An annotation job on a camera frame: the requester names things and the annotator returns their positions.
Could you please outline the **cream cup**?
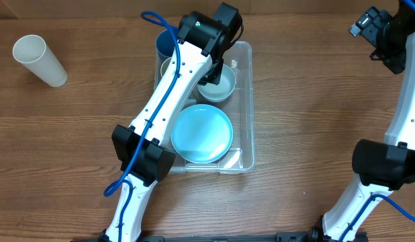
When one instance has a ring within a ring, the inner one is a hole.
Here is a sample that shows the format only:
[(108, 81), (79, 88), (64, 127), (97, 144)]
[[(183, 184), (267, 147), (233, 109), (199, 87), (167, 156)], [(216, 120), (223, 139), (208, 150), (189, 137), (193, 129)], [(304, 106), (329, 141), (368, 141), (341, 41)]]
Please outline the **cream cup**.
[(46, 41), (38, 35), (21, 37), (14, 45), (14, 59), (51, 87), (60, 87), (68, 74)]
[(161, 76), (161, 77), (163, 77), (163, 76), (165, 75), (165, 73), (166, 73), (166, 71), (167, 71), (167, 68), (169, 67), (170, 61), (171, 61), (171, 57), (169, 57), (168, 59), (166, 59), (166, 60), (162, 63), (162, 65), (161, 65), (161, 67), (160, 67), (160, 76)]

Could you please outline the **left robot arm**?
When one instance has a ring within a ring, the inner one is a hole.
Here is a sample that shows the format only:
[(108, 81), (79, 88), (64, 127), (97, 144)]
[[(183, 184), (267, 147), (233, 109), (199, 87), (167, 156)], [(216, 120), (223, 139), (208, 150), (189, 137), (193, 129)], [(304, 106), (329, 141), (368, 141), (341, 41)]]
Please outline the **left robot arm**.
[(153, 11), (143, 11), (141, 17), (167, 29), (174, 51), (144, 109), (128, 127), (117, 125), (113, 130), (123, 174), (103, 195), (109, 197), (117, 190), (121, 194), (114, 218), (99, 241), (138, 240), (150, 195), (175, 161), (175, 152), (165, 144), (179, 112), (196, 85), (219, 83), (223, 55), (244, 31), (239, 10), (227, 3), (221, 3), (211, 17), (192, 11), (177, 27)]

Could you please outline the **light blue plate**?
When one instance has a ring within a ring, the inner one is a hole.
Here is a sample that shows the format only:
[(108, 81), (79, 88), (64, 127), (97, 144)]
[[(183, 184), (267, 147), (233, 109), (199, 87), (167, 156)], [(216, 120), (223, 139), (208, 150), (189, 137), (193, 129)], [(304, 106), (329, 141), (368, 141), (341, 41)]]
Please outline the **light blue plate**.
[(181, 111), (171, 133), (176, 152), (185, 160), (199, 164), (223, 157), (233, 138), (229, 117), (208, 104), (196, 104)]

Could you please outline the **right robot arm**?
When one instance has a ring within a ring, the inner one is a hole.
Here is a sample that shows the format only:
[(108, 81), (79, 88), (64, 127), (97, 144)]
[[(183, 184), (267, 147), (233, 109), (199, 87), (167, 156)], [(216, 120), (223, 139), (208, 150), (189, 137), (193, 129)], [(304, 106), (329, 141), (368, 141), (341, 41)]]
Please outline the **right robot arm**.
[(353, 151), (354, 176), (338, 202), (307, 235), (308, 241), (367, 241), (358, 229), (383, 200), (405, 217), (415, 217), (389, 198), (415, 182), (415, 0), (401, 0), (398, 12), (370, 7), (350, 28), (373, 47), (370, 58), (404, 74), (398, 104), (383, 141), (360, 140)]

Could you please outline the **blue cup top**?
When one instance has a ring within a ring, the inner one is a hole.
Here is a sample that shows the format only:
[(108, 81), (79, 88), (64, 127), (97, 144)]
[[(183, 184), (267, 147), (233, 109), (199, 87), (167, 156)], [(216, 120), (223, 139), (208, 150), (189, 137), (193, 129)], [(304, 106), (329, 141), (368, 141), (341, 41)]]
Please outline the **blue cup top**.
[(168, 30), (162, 31), (156, 38), (156, 52), (161, 62), (172, 57), (175, 50), (174, 41)]

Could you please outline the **grey bowl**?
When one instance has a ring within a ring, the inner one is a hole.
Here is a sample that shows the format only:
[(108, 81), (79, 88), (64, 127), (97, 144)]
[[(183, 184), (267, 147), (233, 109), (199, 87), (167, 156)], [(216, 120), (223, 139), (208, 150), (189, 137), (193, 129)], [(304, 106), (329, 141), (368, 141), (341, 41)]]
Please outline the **grey bowl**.
[(227, 65), (223, 65), (220, 83), (218, 85), (207, 84), (205, 86), (198, 85), (198, 91), (201, 90), (208, 95), (221, 96), (229, 92), (233, 92), (236, 87), (236, 76), (234, 71)]

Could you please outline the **light blue bowl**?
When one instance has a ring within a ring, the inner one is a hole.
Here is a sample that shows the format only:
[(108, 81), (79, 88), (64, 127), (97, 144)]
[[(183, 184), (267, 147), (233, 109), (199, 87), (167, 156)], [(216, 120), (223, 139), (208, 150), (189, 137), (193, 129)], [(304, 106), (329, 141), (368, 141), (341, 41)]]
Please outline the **light blue bowl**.
[(215, 96), (215, 95), (208, 95), (207, 93), (204, 93), (201, 90), (199, 90), (199, 93), (204, 99), (208, 100), (209, 102), (214, 102), (214, 103), (223, 102), (233, 94), (233, 92), (231, 91), (225, 95)]

